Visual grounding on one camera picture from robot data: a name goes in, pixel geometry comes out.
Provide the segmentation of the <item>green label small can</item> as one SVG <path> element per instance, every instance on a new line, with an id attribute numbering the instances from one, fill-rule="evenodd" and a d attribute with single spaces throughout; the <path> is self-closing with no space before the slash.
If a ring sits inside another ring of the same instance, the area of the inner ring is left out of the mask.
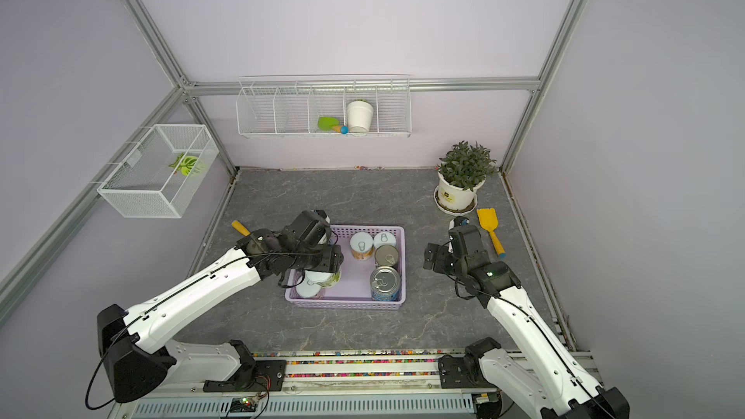
<path id="1" fill-rule="evenodd" d="M 323 273 L 306 271 L 306 280 L 310 284 L 318 285 L 322 288 L 329 288 L 336 285 L 341 279 L 341 273 Z"/>

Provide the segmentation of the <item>lilac plastic basket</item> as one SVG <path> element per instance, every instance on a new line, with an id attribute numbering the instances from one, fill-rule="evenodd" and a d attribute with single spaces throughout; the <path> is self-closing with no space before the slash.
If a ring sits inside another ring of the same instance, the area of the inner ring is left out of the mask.
<path id="1" fill-rule="evenodd" d="M 285 290 L 284 298 L 298 308 L 324 308 L 324 310 L 399 310 L 407 300 L 407 244 L 405 229 L 394 225 L 332 225 L 337 234 L 338 244 L 343 252 L 341 279 L 330 288 L 326 288 L 313 298 L 302 298 L 296 288 Z M 373 297 L 370 277 L 376 267 L 374 257 L 358 260 L 353 257 L 350 240 L 356 233 L 369 233 L 376 236 L 387 232 L 396 239 L 396 248 L 400 252 L 398 272 L 401 276 L 401 289 L 398 297 L 391 301 L 380 301 Z"/>

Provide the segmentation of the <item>orange label small can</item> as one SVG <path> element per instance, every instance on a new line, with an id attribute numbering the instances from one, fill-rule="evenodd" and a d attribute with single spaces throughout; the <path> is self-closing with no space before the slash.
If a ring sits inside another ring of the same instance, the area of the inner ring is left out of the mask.
<path id="1" fill-rule="evenodd" d="M 367 232 L 358 232 L 350 238 L 349 246 L 355 259 L 368 260 L 374 253 L 374 238 Z"/>

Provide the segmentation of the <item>pink label small can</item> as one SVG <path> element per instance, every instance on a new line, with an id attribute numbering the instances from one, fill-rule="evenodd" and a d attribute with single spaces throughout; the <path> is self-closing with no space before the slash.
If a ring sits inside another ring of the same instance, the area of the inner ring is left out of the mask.
<path id="1" fill-rule="evenodd" d="M 304 300 L 322 299 L 325 295 L 325 288 L 307 277 L 302 282 L 298 283 L 294 290 L 297 297 Z"/>

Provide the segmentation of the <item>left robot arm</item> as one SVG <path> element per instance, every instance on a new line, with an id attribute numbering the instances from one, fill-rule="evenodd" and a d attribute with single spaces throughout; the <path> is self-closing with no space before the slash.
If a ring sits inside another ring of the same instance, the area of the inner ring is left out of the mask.
<path id="1" fill-rule="evenodd" d="M 97 316 L 97 368 L 116 403 L 142 399 L 166 383 L 200 382 L 207 393 L 258 387 L 256 361 L 242 341 L 181 345 L 175 335 L 232 295 L 290 271 L 334 274 L 343 252 L 322 209 L 302 211 L 279 231 L 257 229 L 213 264 L 164 293 L 127 310 Z"/>

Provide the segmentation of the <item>dark navy can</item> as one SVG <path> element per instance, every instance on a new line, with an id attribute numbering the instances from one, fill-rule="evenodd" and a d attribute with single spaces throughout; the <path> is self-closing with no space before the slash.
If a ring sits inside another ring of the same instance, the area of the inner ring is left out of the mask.
<path id="1" fill-rule="evenodd" d="M 401 262 L 401 254 L 392 244 L 383 244 L 374 251 L 374 261 L 376 267 L 390 267 L 398 269 Z"/>

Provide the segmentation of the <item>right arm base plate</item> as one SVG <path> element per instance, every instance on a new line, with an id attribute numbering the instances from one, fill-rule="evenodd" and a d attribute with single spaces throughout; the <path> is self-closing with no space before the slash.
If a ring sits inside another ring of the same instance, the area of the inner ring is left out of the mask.
<path id="1" fill-rule="evenodd" d="M 477 363 L 473 356 L 466 354 L 455 357 L 450 354 L 438 359 L 438 376 L 442 389 L 463 389 L 481 386 Z"/>

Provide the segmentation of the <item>yellow label small can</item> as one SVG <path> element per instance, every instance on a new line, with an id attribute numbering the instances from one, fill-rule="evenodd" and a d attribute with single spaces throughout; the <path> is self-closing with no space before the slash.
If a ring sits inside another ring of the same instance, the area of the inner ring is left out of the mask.
<path id="1" fill-rule="evenodd" d="M 396 236 L 392 232 L 383 231 L 374 235 L 374 248 L 382 246 L 397 246 Z"/>

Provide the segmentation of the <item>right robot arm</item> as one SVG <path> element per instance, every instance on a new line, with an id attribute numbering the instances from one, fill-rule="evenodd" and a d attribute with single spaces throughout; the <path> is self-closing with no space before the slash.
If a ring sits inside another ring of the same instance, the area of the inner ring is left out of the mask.
<path id="1" fill-rule="evenodd" d="M 587 372 L 539 316 L 517 275 L 485 251 L 460 255 L 453 244 L 429 244 L 424 268 L 465 288 L 512 338 L 526 370 L 492 338 L 466 348 L 464 374 L 498 387 L 531 418 L 628 418 L 631 407 L 619 389 L 605 388 Z"/>

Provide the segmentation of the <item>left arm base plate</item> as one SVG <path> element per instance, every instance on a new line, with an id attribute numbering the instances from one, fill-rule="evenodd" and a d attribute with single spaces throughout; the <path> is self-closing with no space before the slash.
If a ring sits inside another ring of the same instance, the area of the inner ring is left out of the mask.
<path id="1" fill-rule="evenodd" d="M 207 380 L 204 393 L 279 392 L 283 388 L 287 364 L 283 360 L 259 360 L 242 365 L 227 380 Z"/>

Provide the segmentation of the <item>blue soup can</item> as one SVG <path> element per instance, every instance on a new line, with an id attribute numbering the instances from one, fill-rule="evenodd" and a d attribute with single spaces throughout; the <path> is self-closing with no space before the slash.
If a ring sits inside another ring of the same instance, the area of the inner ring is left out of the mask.
<path id="1" fill-rule="evenodd" d="M 376 301 L 393 302 L 400 296 L 402 287 L 401 275 L 392 267 L 377 267 L 370 277 L 372 298 Z"/>

